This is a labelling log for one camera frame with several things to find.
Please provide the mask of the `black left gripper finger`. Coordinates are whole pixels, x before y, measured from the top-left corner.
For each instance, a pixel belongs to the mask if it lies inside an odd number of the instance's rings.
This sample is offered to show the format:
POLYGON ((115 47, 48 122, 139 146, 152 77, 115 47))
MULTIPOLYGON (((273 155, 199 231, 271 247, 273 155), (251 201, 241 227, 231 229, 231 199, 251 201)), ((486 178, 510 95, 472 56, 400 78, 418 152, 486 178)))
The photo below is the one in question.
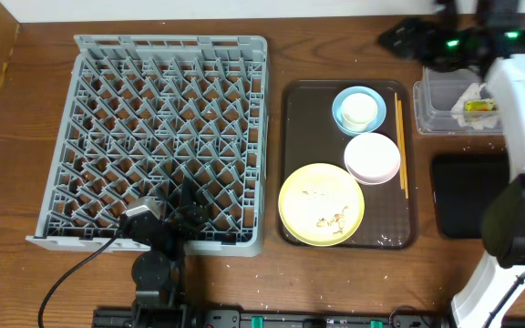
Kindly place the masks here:
POLYGON ((180 206, 182 208, 200 206, 201 202, 198 199, 197 192, 195 183, 189 178, 184 178, 181 183, 180 206))
POLYGON ((169 199, 169 197, 167 195, 167 192, 164 191, 163 189, 157 189, 156 190, 156 195, 157 195, 158 199, 160 200, 160 202, 163 205, 163 213, 164 214, 171 214, 172 211, 173 211, 173 208, 171 206, 170 199, 169 199))

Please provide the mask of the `yellow pandan cake wrapper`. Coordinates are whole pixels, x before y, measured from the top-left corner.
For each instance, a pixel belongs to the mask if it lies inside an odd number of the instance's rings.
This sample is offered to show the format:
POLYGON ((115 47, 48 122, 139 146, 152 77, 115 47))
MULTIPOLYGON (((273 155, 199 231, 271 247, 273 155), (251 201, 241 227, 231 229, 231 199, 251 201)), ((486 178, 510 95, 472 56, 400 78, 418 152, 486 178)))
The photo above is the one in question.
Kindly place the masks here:
POLYGON ((497 110, 497 104, 494 99, 469 100, 464 104, 466 112, 493 112, 497 110))

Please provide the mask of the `white tissue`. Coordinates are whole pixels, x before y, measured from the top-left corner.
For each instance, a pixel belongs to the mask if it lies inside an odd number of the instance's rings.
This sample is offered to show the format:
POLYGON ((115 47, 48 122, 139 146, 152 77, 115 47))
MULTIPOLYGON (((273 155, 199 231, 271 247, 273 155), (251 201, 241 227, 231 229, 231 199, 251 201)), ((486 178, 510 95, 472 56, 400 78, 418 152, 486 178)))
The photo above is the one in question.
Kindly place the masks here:
POLYGON ((464 110, 466 101, 488 98, 494 99, 489 96, 485 83, 473 83, 469 85, 450 110, 451 117, 453 117, 462 128, 472 128, 474 130, 495 128, 499 123, 498 106, 497 110, 493 112, 466 112, 464 110))

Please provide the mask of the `light blue bowl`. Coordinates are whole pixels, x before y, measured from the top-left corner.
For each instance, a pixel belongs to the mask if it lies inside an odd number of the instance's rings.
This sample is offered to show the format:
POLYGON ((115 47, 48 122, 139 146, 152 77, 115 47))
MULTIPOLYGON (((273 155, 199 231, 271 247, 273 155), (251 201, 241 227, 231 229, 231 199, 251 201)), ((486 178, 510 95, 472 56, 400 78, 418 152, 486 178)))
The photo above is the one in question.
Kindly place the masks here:
POLYGON ((344 89, 343 91, 341 91, 335 97, 335 100, 334 100, 333 105, 332 105, 332 114, 333 114, 334 121, 335 121, 336 125, 340 128, 340 130, 343 133, 345 133, 346 135, 349 135, 349 136, 356 136, 358 134, 362 134, 362 133, 366 133, 366 132, 373 132, 373 131, 377 130, 384 123, 384 121, 386 119, 386 113, 387 113, 386 103, 385 103, 383 97, 378 92, 376 92, 374 89, 372 89, 370 87, 360 87, 360 86, 348 87, 348 88, 344 89), (349 129, 347 129, 347 128, 345 128, 343 126, 343 120, 342 120, 342 114, 341 114, 341 105, 342 105, 343 100, 347 96, 352 95, 354 93, 367 94, 370 97, 372 97, 376 101, 376 103, 378 105, 378 111, 377 111, 376 119, 363 132, 354 132, 354 131, 351 131, 351 130, 349 130, 349 129))

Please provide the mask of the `white plastic cup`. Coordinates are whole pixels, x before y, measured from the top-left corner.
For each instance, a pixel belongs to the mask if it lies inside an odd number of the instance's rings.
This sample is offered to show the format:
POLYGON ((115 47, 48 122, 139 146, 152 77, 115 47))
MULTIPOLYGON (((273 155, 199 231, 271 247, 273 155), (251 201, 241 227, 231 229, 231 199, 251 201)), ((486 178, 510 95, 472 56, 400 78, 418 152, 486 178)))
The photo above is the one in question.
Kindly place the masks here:
POLYGON ((343 126, 354 132, 363 132, 376 119, 378 105, 367 94, 354 93, 341 105, 343 126))

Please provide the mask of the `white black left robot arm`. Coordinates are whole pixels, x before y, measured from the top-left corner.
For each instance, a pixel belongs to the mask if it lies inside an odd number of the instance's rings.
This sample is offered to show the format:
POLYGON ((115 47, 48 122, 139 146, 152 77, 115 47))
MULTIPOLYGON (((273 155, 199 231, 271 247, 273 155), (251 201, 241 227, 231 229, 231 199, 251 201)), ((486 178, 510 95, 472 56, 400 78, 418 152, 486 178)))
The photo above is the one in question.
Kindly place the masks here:
POLYGON ((204 325, 203 311, 185 301, 184 244, 197 236, 209 218, 197 192, 196 184, 184 179, 179 207, 170 218, 161 213, 157 202, 149 196, 131 202, 121 215, 121 234, 149 246, 131 269, 136 284, 131 307, 132 327, 198 328, 204 325))

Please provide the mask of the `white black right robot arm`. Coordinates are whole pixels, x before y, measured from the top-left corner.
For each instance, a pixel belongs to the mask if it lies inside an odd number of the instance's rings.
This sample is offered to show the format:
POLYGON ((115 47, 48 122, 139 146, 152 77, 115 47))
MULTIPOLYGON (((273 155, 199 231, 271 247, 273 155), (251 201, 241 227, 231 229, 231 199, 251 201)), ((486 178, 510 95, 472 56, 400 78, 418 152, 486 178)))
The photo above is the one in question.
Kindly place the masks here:
POLYGON ((500 327, 525 289, 525 27, 516 1, 480 1, 475 24, 458 28, 457 6, 441 2, 436 22, 409 17, 379 35, 394 56, 448 73, 470 69, 495 98, 510 182, 486 209, 483 256, 434 327, 500 327))

